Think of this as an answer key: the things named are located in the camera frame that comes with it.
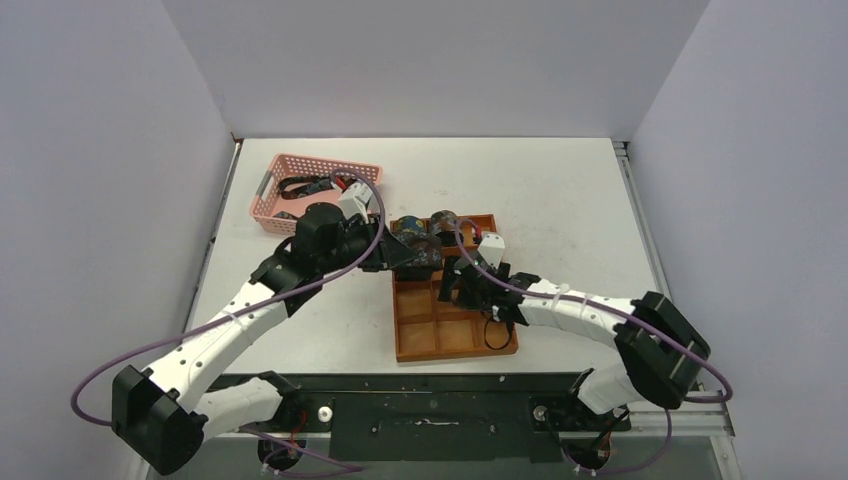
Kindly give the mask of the brown floral tie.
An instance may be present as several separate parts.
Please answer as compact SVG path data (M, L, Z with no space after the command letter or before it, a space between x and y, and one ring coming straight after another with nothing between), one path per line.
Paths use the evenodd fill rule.
M397 281L429 281L434 273L442 269L442 244L438 238L412 239L407 246L413 251L415 258L395 272Z

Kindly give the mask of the wooden compartment tray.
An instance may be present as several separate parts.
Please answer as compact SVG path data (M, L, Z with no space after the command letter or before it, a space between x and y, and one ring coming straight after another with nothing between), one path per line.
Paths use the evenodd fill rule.
M456 239L440 239L443 262L459 256ZM442 269L429 281L399 282L392 276L395 357L399 363L513 354L517 335L487 314L437 301Z

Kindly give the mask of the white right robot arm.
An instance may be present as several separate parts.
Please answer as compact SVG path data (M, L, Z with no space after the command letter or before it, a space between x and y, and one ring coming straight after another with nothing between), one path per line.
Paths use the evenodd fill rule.
M508 328L556 329L616 351L615 364L589 368L571 387L565 414L572 425L591 428L631 402L676 410L685 401L711 349L666 296L654 291L637 299L594 296L509 269L493 268L477 253L450 256L439 299Z

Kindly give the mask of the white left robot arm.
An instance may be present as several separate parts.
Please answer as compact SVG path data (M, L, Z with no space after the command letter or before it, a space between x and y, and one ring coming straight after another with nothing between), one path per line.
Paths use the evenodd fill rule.
M395 270L417 255L388 231L380 215L345 217L316 203L295 232L250 274L219 319L139 370L112 381L111 428L161 475L172 474L201 445L245 424L282 431L297 420L294 387L273 372L216 392L210 386L254 342L292 317L329 279L354 268Z

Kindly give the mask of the rolled dark floral tie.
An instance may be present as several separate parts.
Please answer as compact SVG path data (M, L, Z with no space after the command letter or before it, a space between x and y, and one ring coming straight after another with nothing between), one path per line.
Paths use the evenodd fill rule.
M392 233L403 245L413 250L424 250L429 245L428 229L419 217L400 217L393 224Z

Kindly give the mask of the rolled dark grey tie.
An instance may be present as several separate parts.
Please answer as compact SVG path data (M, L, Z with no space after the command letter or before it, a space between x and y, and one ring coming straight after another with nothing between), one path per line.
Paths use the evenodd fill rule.
M452 210L439 210L429 218L429 233L440 239L455 238L458 216Z

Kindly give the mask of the dark patterned tie in basket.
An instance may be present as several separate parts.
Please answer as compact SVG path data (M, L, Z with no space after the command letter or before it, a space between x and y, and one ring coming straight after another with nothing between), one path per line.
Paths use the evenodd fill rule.
M276 183L276 193L280 200L292 203L327 192L341 194L345 186L344 180L328 175L298 175L279 180Z

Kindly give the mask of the pink perforated plastic basket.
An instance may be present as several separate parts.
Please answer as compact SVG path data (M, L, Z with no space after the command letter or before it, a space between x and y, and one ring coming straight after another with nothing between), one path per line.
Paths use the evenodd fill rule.
M270 234L293 234L296 221L310 205L339 204L341 187L330 178L338 169L356 171L376 185L383 175L383 169L375 164L280 153L260 181L249 215Z

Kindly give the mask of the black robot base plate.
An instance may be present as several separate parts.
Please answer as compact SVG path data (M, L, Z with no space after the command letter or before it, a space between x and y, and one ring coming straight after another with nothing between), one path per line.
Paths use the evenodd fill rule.
M600 412L578 398L576 373L222 374L187 407L207 438L253 437L288 476L308 461L355 471L368 462L573 460L598 468L611 436L628 431L634 401Z

